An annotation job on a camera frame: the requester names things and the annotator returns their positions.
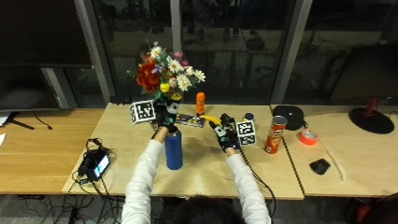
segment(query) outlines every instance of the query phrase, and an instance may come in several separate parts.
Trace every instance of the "wooden table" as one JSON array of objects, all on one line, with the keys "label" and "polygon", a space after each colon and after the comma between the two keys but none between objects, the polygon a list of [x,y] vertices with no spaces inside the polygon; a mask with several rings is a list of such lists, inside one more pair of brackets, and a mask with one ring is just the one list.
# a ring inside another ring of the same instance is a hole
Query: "wooden table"
[{"label": "wooden table", "polygon": [[[298,131],[284,132],[304,196],[380,197],[398,191],[398,118],[388,134],[368,133],[348,119],[356,106],[300,105],[318,143],[307,147],[296,139]],[[378,107],[388,113],[396,107]],[[324,159],[331,167],[318,175],[308,164]]]},{"label": "wooden table", "polygon": [[0,194],[59,194],[81,154],[102,109],[75,109],[21,113],[14,124],[0,128],[6,134],[0,146]]},{"label": "wooden table", "polygon": [[[181,105],[182,114],[194,114],[194,105]],[[264,136],[270,127],[271,112],[264,106],[243,105],[207,105],[207,115],[218,117],[222,113],[239,119],[246,112],[255,115],[256,145],[244,147],[247,160],[270,188],[276,199],[303,199],[298,180],[294,175],[286,149],[270,155],[263,150]],[[195,128],[177,124],[182,133],[183,165],[179,170],[171,171],[165,166],[165,157],[161,155],[158,173],[151,191],[153,196],[194,196],[236,197],[232,175],[226,164],[226,155],[220,151],[215,134],[206,124]],[[107,105],[91,137],[101,138],[103,146],[117,154],[111,158],[107,170],[103,173],[103,182],[109,194],[123,195],[126,183],[130,179],[137,159],[153,134],[149,123],[131,124],[127,105]],[[77,170],[82,156],[77,160],[73,171]],[[69,177],[62,192],[85,193]],[[97,185],[103,192],[101,181]],[[262,194],[270,198],[268,191],[259,187]],[[83,185],[87,192],[95,193],[89,185]]]}]

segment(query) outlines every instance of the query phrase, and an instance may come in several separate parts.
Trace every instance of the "chair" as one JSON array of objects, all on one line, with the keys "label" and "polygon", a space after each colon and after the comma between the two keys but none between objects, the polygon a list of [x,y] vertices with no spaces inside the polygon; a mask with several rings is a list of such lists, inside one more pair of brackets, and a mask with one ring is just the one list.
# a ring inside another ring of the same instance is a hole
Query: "chair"
[{"label": "chair", "polygon": [[371,207],[360,224],[398,224],[398,193],[387,196]]}]

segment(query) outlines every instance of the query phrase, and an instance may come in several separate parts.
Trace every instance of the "person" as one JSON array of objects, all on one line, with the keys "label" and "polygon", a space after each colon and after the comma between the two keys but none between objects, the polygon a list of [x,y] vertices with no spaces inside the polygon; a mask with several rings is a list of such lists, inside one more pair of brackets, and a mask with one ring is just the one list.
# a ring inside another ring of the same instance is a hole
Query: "person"
[{"label": "person", "polygon": [[[150,191],[157,174],[159,155],[163,152],[163,138],[175,129],[174,121],[179,102],[166,100],[163,106],[155,106],[158,129],[149,140],[146,148],[138,158],[129,183],[125,188],[125,204],[122,210],[122,224],[150,223]],[[220,224],[246,223],[270,224],[264,200],[259,192],[252,172],[232,148],[232,142],[222,131],[222,127],[210,123],[218,137],[218,144],[226,154],[226,163],[234,176],[242,217],[222,199],[193,197],[178,208],[171,223],[174,224]]]}]

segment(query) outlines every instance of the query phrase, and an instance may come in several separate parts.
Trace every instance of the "red can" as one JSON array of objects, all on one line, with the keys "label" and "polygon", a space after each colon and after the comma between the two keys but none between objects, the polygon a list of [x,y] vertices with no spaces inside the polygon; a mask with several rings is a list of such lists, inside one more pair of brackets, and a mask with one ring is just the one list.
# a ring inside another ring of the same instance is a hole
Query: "red can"
[{"label": "red can", "polygon": [[287,120],[282,116],[274,116],[268,136],[264,142],[264,151],[270,154],[276,153],[278,145],[283,137]]}]

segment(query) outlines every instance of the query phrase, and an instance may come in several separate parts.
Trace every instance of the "red flower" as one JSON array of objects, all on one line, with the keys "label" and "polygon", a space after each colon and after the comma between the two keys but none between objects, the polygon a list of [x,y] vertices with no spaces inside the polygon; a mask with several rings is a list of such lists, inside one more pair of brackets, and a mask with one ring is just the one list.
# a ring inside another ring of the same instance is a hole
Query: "red flower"
[{"label": "red flower", "polygon": [[147,61],[138,67],[137,83],[147,92],[153,92],[161,84],[161,73],[151,74],[154,70],[153,61]]}]

